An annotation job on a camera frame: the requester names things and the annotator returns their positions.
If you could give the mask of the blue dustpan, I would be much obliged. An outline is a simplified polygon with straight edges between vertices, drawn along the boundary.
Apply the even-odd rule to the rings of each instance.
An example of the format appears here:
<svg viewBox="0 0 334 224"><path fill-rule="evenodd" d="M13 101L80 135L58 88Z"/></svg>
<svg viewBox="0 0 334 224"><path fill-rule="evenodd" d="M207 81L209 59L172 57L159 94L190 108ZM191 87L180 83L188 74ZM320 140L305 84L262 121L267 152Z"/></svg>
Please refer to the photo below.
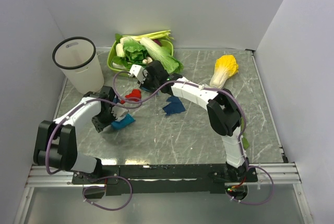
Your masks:
<svg viewBox="0 0 334 224"><path fill-rule="evenodd" d="M126 114L120 121L114 121L111 123L111 126L114 130L120 130L123 129L130 124L134 123L135 119L130 115Z"/></svg>

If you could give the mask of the red paper scrap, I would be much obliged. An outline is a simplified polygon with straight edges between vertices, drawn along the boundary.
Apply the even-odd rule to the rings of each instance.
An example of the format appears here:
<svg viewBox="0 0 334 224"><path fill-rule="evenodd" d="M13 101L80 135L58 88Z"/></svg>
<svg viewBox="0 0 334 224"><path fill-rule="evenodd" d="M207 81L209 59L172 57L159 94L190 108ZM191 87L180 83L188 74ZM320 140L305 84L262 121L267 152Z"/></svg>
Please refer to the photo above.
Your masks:
<svg viewBox="0 0 334 224"><path fill-rule="evenodd" d="M125 96L125 99L128 101L138 102L141 100L141 91L139 89L133 89L131 93Z"/></svg>

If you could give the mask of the dark blue paper scrap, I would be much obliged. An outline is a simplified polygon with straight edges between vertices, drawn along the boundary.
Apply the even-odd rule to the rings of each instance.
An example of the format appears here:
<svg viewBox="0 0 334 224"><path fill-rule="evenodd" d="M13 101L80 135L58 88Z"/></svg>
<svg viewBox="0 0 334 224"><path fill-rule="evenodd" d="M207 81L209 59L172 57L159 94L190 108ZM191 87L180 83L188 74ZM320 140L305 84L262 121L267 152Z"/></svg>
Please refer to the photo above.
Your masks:
<svg viewBox="0 0 334 224"><path fill-rule="evenodd" d="M167 98L166 101L169 104L162 108L166 116L170 116L172 114L179 114L186 111L185 107L183 106L181 100L178 97L170 96L169 98Z"/></svg>

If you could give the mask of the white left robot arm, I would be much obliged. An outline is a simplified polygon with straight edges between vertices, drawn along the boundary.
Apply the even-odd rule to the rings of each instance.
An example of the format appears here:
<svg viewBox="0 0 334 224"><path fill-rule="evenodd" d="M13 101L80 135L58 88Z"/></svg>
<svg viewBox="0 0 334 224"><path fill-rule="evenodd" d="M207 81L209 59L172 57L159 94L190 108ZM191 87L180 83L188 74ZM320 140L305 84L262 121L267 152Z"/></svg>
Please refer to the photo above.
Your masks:
<svg viewBox="0 0 334 224"><path fill-rule="evenodd" d="M80 102L64 115L53 121L42 121L35 142L34 163L45 166L50 175L72 171L83 173L91 183L101 181L101 159L80 153L77 135L89 121L100 133L113 122L124 119L128 110L116 101L113 88L104 86L100 92L84 94Z"/></svg>

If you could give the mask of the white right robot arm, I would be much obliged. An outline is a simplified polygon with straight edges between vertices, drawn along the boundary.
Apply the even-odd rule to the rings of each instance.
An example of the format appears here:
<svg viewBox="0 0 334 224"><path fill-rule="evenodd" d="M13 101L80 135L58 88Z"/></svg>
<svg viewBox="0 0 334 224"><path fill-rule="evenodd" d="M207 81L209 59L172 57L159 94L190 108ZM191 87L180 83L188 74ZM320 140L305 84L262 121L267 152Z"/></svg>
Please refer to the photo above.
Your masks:
<svg viewBox="0 0 334 224"><path fill-rule="evenodd" d="M226 152L229 178L240 181L246 176L249 161L242 143L246 119L239 103L227 89L209 88L191 82L184 76L168 74L159 61L134 71L141 87L161 91L171 96L188 100L208 113L210 126L222 136Z"/></svg>

